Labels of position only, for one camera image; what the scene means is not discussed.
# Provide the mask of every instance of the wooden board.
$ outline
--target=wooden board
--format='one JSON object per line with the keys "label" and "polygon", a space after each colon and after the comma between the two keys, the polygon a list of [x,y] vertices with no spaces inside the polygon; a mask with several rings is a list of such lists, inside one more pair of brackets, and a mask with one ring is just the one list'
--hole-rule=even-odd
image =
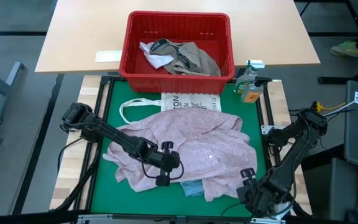
{"label": "wooden board", "polygon": [[[80,96],[78,97],[78,102],[86,103],[87,105],[94,106],[96,103],[96,97],[98,95],[99,83],[101,77],[99,76],[85,76],[84,81],[81,87]],[[106,102],[106,91],[104,91],[103,99],[102,99],[102,108],[104,108],[104,104]],[[287,101],[285,99],[284,89],[281,81],[272,82],[268,84],[268,92],[272,107],[273,119],[275,121],[275,125],[286,126],[291,123],[290,115],[288,113]],[[261,96],[261,105],[262,112],[264,113],[265,124],[267,124],[267,115],[266,109],[264,105],[263,95]],[[67,144],[78,139],[79,132],[70,133],[68,136]],[[66,149],[62,164],[60,168],[60,172],[58,174],[55,191],[53,193],[52,201],[50,204],[50,208],[58,207],[64,199],[68,196],[68,194],[73,190],[75,185],[78,183],[81,166],[83,163],[84,153],[85,153],[86,143],[85,141],[80,141],[77,144],[73,145]],[[289,149],[289,145],[283,148],[281,152],[281,157],[287,153]],[[305,180],[303,178],[302,169],[299,166],[295,172],[296,177],[296,201],[301,205],[301,207],[311,214],[311,207],[308,198],[308,193],[306,190]],[[80,208],[85,208],[86,194],[88,191],[88,184],[85,186],[85,190],[83,191],[83,195],[81,198]]]}
{"label": "wooden board", "polygon": [[59,0],[37,63],[37,73],[113,72],[119,62],[96,53],[122,50],[132,11],[223,12],[230,17],[234,65],[319,64],[293,0]]}

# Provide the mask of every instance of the green mat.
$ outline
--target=green mat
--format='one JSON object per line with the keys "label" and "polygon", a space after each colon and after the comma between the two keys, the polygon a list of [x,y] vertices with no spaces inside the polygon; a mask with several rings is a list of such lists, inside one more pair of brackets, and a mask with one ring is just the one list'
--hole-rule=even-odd
{"label": "green mat", "polygon": [[[259,179],[265,175],[266,168],[257,107],[256,104],[241,103],[239,96],[234,95],[232,89],[233,84],[227,84],[221,94],[222,111],[242,118],[241,131],[248,134],[250,145],[257,152],[257,178]],[[134,98],[159,100],[161,99],[161,94],[135,93],[127,82],[115,81],[108,113],[108,123],[115,127],[125,125],[119,114],[119,107],[122,103]],[[158,113],[160,110],[161,107],[158,106],[143,106],[141,110],[139,107],[128,107],[125,108],[124,113],[129,121],[138,121]],[[107,151],[110,142],[110,140],[104,139],[102,153]],[[227,206],[238,203],[238,199],[225,195],[214,199],[212,202],[206,202],[204,195],[186,198],[179,183],[171,184],[169,187],[156,187],[135,193],[129,186],[128,181],[117,183],[114,177],[116,170],[117,165],[115,163],[105,161],[103,158],[100,159],[91,212],[218,217]],[[228,210],[224,216],[250,217],[250,213],[243,205],[239,205]]]}

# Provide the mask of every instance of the sneaker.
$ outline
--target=sneaker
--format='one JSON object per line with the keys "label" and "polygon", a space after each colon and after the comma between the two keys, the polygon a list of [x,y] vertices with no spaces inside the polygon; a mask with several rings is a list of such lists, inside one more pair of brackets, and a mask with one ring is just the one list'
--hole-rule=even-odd
{"label": "sneaker", "polygon": [[337,46],[331,47],[329,50],[333,56],[351,56],[358,57],[358,48],[354,41],[346,41]]}

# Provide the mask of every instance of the spray bottle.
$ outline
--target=spray bottle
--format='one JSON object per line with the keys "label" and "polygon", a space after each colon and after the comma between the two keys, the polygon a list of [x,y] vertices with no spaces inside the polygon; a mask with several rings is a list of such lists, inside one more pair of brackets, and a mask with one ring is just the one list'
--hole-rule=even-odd
{"label": "spray bottle", "polygon": [[261,60],[248,60],[246,71],[237,78],[236,84],[234,84],[234,93],[242,94],[246,86],[255,81],[258,69],[264,67],[265,64]]}
{"label": "spray bottle", "polygon": [[260,94],[264,91],[265,84],[271,81],[271,78],[256,77],[255,82],[246,86],[241,95],[241,101],[243,103],[255,103]]}

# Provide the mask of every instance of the red basket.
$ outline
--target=red basket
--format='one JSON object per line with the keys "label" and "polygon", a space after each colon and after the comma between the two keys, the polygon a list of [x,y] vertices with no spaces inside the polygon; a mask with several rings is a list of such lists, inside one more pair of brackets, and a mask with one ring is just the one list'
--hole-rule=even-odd
{"label": "red basket", "polygon": [[[222,76],[172,75],[163,67],[154,69],[139,42],[161,38],[194,42],[215,60]],[[234,76],[230,20],[223,13],[134,11],[128,17],[123,49],[119,72],[136,92],[219,94]]]}

